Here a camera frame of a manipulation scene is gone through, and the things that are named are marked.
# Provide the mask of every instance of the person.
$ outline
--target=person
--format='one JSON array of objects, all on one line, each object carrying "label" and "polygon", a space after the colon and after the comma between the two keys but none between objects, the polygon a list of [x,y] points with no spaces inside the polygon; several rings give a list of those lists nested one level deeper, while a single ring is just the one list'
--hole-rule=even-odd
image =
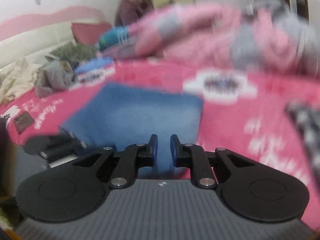
[{"label": "person", "polygon": [[115,27],[127,26],[153,11],[152,0],[121,0],[115,18]]}]

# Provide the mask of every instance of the red cushion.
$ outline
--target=red cushion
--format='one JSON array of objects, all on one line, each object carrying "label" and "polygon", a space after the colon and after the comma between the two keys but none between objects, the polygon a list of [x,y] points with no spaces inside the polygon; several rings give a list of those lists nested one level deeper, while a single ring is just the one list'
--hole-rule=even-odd
[{"label": "red cushion", "polygon": [[83,44],[94,45],[101,34],[111,29],[112,25],[108,22],[100,24],[72,23],[71,30],[76,39]]}]

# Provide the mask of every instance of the crumpled cream fabric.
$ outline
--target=crumpled cream fabric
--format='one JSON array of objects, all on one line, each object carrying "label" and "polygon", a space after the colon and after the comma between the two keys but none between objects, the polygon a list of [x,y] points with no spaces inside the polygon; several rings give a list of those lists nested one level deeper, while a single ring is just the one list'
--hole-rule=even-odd
[{"label": "crumpled cream fabric", "polygon": [[0,71],[0,104],[7,104],[32,89],[37,80],[37,71],[41,66],[22,58]]}]

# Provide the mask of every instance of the gray ribbed base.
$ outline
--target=gray ribbed base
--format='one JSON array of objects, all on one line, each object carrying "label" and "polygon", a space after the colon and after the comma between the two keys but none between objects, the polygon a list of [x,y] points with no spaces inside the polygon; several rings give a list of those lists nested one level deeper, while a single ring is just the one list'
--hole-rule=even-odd
[{"label": "gray ribbed base", "polygon": [[260,224],[239,217],[215,191],[189,180],[137,180],[113,190],[82,219],[63,224],[27,219],[16,233],[23,240],[309,240],[314,234],[299,220]]}]

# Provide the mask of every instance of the blue cloth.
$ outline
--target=blue cloth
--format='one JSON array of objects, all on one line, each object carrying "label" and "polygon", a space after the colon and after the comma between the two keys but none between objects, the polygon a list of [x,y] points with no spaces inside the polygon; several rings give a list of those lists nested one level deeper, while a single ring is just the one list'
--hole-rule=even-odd
[{"label": "blue cloth", "polygon": [[129,39],[128,27],[113,27],[111,30],[103,33],[98,40],[100,51]]},{"label": "blue cloth", "polygon": [[111,64],[112,62],[113,62],[113,59],[111,57],[92,59],[88,63],[77,67],[74,70],[74,72],[77,73],[77,74],[85,73],[85,72],[88,72],[90,70],[94,70],[94,69],[97,69],[97,68],[104,67],[105,65]]},{"label": "blue cloth", "polygon": [[158,135],[157,167],[139,169],[139,177],[172,177],[181,168],[172,164],[170,136],[181,143],[195,143],[203,107],[192,95],[166,94],[108,83],[83,109],[62,124],[90,147],[148,143]]}]

